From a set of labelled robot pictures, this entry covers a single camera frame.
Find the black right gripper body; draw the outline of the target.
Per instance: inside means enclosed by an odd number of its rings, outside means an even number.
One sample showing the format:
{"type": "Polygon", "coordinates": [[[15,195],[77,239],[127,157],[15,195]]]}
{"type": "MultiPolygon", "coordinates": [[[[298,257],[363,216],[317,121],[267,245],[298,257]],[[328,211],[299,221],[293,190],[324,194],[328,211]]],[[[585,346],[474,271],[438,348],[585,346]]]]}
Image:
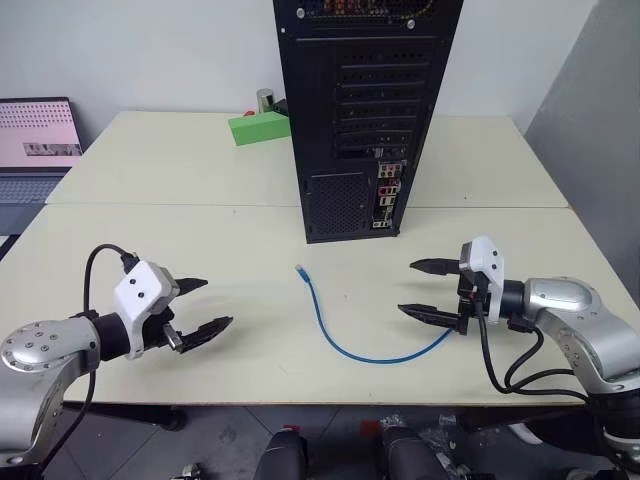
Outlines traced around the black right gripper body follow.
{"type": "Polygon", "coordinates": [[[459,276],[457,286],[458,320],[455,331],[460,335],[466,335],[469,320],[476,316],[476,304],[480,303],[483,314],[488,312],[490,282],[482,272],[463,269],[458,260],[453,260],[452,272],[459,276]]]}

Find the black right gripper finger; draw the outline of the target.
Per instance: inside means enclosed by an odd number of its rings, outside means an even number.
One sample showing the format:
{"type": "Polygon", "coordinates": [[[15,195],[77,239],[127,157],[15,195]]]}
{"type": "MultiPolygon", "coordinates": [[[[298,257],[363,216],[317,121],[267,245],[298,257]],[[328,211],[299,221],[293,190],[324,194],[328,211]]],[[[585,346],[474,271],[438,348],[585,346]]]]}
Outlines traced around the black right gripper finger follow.
{"type": "Polygon", "coordinates": [[[457,259],[428,258],[414,261],[410,264],[412,269],[431,275],[459,275],[459,261],[457,259]]]}
{"type": "Polygon", "coordinates": [[[423,304],[399,304],[398,309],[424,324],[459,330],[459,316],[455,313],[443,312],[434,306],[423,304]]]}

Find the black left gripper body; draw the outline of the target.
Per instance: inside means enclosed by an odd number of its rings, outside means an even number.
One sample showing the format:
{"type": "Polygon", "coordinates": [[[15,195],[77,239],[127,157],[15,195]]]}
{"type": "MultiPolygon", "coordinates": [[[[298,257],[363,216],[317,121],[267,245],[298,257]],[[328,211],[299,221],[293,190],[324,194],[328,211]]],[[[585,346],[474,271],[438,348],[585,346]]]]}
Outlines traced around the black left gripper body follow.
{"type": "Polygon", "coordinates": [[[187,278],[177,279],[174,286],[166,288],[162,284],[153,294],[148,295],[150,298],[149,316],[142,326],[144,351],[164,346],[169,346],[178,353],[186,351],[186,340],[171,325],[174,313],[169,308],[169,304],[176,296],[186,294],[187,284],[187,278]]]}

